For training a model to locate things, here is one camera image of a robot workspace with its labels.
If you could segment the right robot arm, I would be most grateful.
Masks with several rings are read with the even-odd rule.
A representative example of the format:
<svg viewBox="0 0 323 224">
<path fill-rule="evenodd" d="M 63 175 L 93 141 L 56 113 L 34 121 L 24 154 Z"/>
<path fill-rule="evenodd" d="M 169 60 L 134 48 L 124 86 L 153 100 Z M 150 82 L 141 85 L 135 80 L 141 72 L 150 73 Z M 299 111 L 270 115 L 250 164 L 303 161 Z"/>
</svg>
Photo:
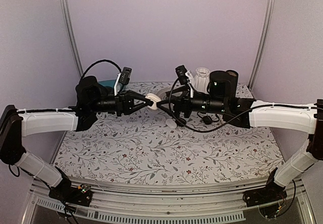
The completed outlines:
<svg viewBox="0 0 323 224">
<path fill-rule="evenodd" d="M 296 130 L 308 134 L 303 146 L 282 166 L 275 168 L 263 188 L 245 191 L 243 200 L 248 207 L 285 199 L 285 187 L 322 160 L 322 100 L 314 104 L 290 105 L 264 102 L 253 98 L 237 98 L 238 73 L 233 70 L 213 71 L 209 75 L 207 93 L 191 84 L 191 76 L 183 66 L 176 68 L 176 81 L 181 84 L 180 96 L 171 92 L 156 105 L 171 115 L 179 125 L 186 123 L 193 111 L 223 116 L 225 124 L 240 128 L 271 127 Z"/>
</svg>

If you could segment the beige earbud charging case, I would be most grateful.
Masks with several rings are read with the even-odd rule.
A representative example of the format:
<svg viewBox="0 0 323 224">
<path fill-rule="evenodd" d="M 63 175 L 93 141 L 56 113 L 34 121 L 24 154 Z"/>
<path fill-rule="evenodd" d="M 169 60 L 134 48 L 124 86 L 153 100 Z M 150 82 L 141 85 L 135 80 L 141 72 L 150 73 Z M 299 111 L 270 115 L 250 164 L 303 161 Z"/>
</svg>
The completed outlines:
<svg viewBox="0 0 323 224">
<path fill-rule="evenodd" d="M 148 108 L 151 110 L 157 110 L 157 103 L 161 101 L 161 98 L 154 93 L 148 93 L 145 98 L 153 102 L 152 106 L 148 106 Z"/>
</svg>

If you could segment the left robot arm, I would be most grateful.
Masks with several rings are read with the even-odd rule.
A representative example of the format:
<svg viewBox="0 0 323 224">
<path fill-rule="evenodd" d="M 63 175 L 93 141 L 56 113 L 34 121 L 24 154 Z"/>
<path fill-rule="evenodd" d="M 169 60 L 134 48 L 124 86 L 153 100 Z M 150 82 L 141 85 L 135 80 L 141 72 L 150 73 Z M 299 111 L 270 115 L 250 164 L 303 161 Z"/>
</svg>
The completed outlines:
<svg viewBox="0 0 323 224">
<path fill-rule="evenodd" d="M 49 187 L 49 197 L 62 204 L 88 207 L 92 200 L 89 185 L 72 187 L 67 175 L 40 157 L 26 150 L 22 139 L 47 132 L 81 132 L 92 127 L 97 113 L 130 115 L 146 106 L 155 106 L 155 99 L 132 90 L 113 95 L 94 76 L 80 80 L 76 86 L 77 104 L 63 109 L 18 110 L 6 106 L 1 116 L 1 161 L 15 165 Z"/>
</svg>

